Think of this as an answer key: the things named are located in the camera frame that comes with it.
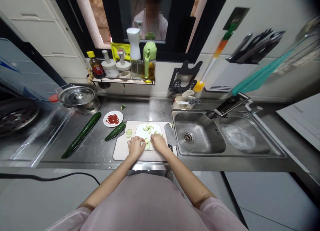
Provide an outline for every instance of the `yellow packet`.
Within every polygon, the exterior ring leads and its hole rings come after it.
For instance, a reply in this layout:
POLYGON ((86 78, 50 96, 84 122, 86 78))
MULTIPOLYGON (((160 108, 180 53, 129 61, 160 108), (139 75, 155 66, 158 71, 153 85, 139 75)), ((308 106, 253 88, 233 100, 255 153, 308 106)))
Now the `yellow packet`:
POLYGON ((119 61, 119 51, 123 51, 123 57, 125 60, 130 60, 130 45, 129 44, 118 44, 111 42, 111 50, 112 50, 112 57, 115 61, 119 61))

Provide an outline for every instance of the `hand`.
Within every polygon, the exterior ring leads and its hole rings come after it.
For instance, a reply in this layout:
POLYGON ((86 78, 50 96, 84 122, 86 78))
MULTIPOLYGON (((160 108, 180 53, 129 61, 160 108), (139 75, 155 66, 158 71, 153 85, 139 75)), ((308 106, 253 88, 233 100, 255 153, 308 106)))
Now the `hand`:
POLYGON ((167 146, 166 140, 164 137, 162 137, 159 134, 152 134, 151 135, 151 142, 153 144, 153 147, 160 152, 162 155, 164 155, 167 152, 171 152, 171 149, 167 146))
POLYGON ((140 138, 139 136, 132 137, 131 140, 128 141, 128 147, 129 147, 129 155, 134 157, 136 160, 139 158, 139 156, 144 151, 144 148, 146 147, 146 143, 143 143, 141 145, 141 142, 145 142, 143 138, 140 138))

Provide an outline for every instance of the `kitchen sink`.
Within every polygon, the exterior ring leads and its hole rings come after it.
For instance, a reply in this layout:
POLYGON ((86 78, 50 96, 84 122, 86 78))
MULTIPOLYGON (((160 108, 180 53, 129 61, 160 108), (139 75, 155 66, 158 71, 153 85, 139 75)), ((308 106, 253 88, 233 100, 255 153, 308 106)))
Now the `kitchen sink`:
POLYGON ((226 142, 216 123, 204 113, 179 112, 174 117, 181 155, 211 155, 222 153, 226 142))
POLYGON ((234 130, 234 131, 240 131, 238 127, 241 127, 243 131, 246 133, 247 136, 245 140, 247 141, 247 145, 244 145, 246 147, 242 147, 241 149, 238 149, 240 152, 251 153, 251 154, 268 154, 271 152, 271 146, 268 144, 268 142, 263 137, 263 135, 259 132, 259 130, 255 127, 255 124, 252 121, 248 120, 247 118, 229 116, 227 118, 221 118, 219 120, 219 123, 223 133, 226 136, 230 134, 230 132, 229 133, 227 132, 228 127, 233 128, 230 130, 234 130), (253 144, 252 140, 249 139, 248 136, 253 137, 253 140, 254 140, 253 142, 255 142, 254 148, 250 148, 250 147, 248 148, 248 146, 251 146, 253 144))
POLYGON ((226 118, 210 119, 206 112, 173 110, 178 150, 182 156, 286 157, 274 138, 252 116, 230 112, 226 118), (242 129, 248 145, 230 141, 230 128, 242 129))

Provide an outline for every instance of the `person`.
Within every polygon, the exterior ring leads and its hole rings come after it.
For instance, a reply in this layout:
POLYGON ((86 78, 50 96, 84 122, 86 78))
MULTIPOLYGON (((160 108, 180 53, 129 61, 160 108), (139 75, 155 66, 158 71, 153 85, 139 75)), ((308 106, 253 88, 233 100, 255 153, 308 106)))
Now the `person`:
POLYGON ((162 0, 145 0, 145 8, 137 14, 134 23, 142 24, 141 39, 166 40, 168 21, 160 12, 162 0))
POLYGON ((138 136, 128 141, 129 155, 73 212, 46 231, 214 230, 246 227, 173 154, 165 139, 151 135, 154 148, 167 160, 191 206, 169 179, 152 174, 127 176, 144 152, 138 136))

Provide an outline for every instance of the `plastic bag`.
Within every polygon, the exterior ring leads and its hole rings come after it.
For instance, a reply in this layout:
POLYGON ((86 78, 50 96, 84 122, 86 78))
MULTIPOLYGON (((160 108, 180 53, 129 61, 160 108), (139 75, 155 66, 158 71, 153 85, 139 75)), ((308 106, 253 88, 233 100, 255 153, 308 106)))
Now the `plastic bag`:
POLYGON ((223 127, 222 130, 236 149, 248 150, 256 146, 256 138, 239 126, 229 125, 223 127))

